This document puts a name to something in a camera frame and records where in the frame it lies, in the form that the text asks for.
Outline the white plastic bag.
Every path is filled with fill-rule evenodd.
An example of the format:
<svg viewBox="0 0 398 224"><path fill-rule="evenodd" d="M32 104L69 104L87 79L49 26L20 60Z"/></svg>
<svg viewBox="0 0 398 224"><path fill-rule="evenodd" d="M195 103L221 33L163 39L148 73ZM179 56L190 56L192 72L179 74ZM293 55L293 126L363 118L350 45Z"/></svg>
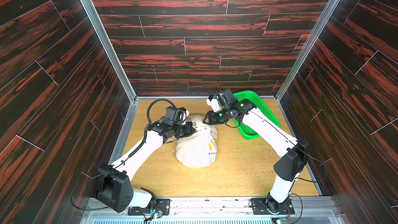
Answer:
<svg viewBox="0 0 398 224"><path fill-rule="evenodd" d="M218 132L214 125L203 122L201 115L192 115L188 121L192 122L196 132L190 137L181 138L176 144L176 157L190 168L204 168L212 165L218 153Z"/></svg>

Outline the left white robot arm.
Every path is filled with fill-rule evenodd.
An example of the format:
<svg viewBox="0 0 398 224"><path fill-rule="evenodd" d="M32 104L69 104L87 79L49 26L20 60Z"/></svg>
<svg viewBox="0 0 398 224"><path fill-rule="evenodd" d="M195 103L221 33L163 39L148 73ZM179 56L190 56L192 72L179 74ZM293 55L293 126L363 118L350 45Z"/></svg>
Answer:
<svg viewBox="0 0 398 224"><path fill-rule="evenodd" d="M187 122L189 111L170 106L160 120L149 122L143 138L120 159L103 164L94 178L93 197L117 213L128 207L139 207L152 212L155 194L146 189L134 189L131 180L143 163L170 138L190 137L196 132Z"/></svg>

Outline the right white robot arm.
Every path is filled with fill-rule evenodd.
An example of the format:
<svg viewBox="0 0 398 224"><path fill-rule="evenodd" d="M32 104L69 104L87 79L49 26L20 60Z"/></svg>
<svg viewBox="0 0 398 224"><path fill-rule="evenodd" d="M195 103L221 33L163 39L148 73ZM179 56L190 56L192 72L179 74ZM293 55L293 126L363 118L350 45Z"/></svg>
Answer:
<svg viewBox="0 0 398 224"><path fill-rule="evenodd" d="M227 124L236 119L257 132L280 156L274 164L275 182L267 195L267 209L278 214L289 202L291 189L307 164L309 144L298 141L268 119L259 106L249 99L238 100L230 89L210 95L206 99L212 110L204 119L205 124Z"/></svg>

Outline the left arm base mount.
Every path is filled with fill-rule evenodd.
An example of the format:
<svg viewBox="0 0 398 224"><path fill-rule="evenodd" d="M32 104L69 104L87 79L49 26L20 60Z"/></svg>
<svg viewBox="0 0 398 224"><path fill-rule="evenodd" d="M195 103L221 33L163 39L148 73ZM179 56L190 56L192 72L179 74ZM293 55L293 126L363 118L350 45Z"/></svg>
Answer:
<svg viewBox="0 0 398 224"><path fill-rule="evenodd" d="M145 188L133 189L133 198L127 207L127 215L143 217L144 224L170 214L171 199L158 198Z"/></svg>

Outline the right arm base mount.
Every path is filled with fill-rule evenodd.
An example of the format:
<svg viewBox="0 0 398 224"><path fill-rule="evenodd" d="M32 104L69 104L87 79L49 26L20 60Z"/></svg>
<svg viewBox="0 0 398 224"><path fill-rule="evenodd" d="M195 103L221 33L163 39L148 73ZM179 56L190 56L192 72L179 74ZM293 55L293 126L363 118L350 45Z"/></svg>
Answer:
<svg viewBox="0 0 398 224"><path fill-rule="evenodd" d="M284 202L277 202L268 193L265 198L251 198L248 203L254 215L271 215L275 224L287 223L295 214L293 204L288 197Z"/></svg>

